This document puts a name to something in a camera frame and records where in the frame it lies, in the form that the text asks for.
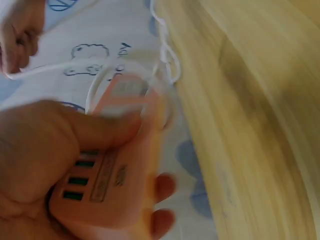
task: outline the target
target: green usb port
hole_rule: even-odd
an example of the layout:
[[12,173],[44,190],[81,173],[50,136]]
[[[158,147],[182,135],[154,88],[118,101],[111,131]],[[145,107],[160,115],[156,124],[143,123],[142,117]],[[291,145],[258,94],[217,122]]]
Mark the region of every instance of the green usb port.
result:
[[75,191],[64,191],[63,192],[64,199],[81,201],[83,196],[84,196],[84,194],[82,192],[75,192]]
[[85,186],[88,184],[88,178],[84,177],[70,177],[68,184],[76,184],[76,185],[82,185]]
[[95,165],[95,161],[77,161],[75,165],[77,167],[92,168]]

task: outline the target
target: wooden surface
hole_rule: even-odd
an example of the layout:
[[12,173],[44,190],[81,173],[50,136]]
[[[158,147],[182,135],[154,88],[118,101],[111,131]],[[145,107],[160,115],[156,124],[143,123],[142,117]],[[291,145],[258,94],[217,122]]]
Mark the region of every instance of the wooden surface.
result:
[[219,239],[320,239],[320,1],[157,2]]

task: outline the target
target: finger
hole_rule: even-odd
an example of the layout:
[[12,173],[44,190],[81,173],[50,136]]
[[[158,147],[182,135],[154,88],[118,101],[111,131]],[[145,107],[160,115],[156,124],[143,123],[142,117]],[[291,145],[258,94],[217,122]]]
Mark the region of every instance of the finger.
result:
[[161,239],[174,225],[175,214],[171,210],[160,209],[152,214],[151,234],[154,240]]
[[37,34],[34,31],[29,31],[27,34],[29,36],[29,40],[30,40],[30,43],[31,43],[30,56],[34,56],[38,52],[38,40],[39,40],[39,37],[37,36]]
[[2,50],[2,70],[12,73],[17,65],[17,43],[15,30],[12,25],[4,24],[1,27],[0,44]]
[[163,200],[169,198],[176,191],[176,180],[173,175],[168,173],[163,173],[156,178],[155,182],[155,192],[156,192],[156,202],[162,202]]
[[18,44],[18,66],[23,69],[29,64],[29,58],[31,55],[31,42],[29,36],[24,33],[19,39]]
[[84,115],[69,107],[64,107],[64,111],[82,151],[118,147],[132,139],[141,126],[140,112],[106,118]]

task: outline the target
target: cartoon print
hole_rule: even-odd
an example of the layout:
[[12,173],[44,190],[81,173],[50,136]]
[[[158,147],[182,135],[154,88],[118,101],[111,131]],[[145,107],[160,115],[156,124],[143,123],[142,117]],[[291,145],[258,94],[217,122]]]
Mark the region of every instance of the cartoon print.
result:
[[[107,58],[109,49],[102,44],[80,44],[75,46],[71,51],[72,60],[90,59],[90,58]],[[102,69],[103,65],[92,64],[89,66],[72,66],[63,71],[66,76],[91,75],[95,76]]]
[[72,8],[78,0],[46,0],[49,8],[55,12],[63,12]]
[[191,140],[184,141],[177,147],[176,158],[181,166],[197,179],[193,193],[190,195],[190,201],[194,209],[205,218],[213,219],[205,183]]
[[60,101],[59,103],[61,103],[62,105],[72,108],[74,110],[76,110],[79,113],[85,113],[85,108],[82,106],[79,106],[77,104],[71,103],[71,102],[66,102],[66,101]]

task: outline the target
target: hand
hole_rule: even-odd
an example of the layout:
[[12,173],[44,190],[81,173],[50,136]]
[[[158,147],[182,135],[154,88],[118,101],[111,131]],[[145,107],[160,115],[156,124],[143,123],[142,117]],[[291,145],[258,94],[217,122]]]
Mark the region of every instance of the hand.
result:
[[[139,114],[118,120],[83,115],[54,101],[0,112],[0,236],[2,240],[75,240],[49,216],[49,189],[74,165],[80,151],[106,150],[133,138]],[[169,175],[156,181],[160,202],[175,191]],[[152,216],[152,235],[173,225],[169,210]]]
[[38,51],[45,22],[45,0],[1,0],[0,70],[17,73]]

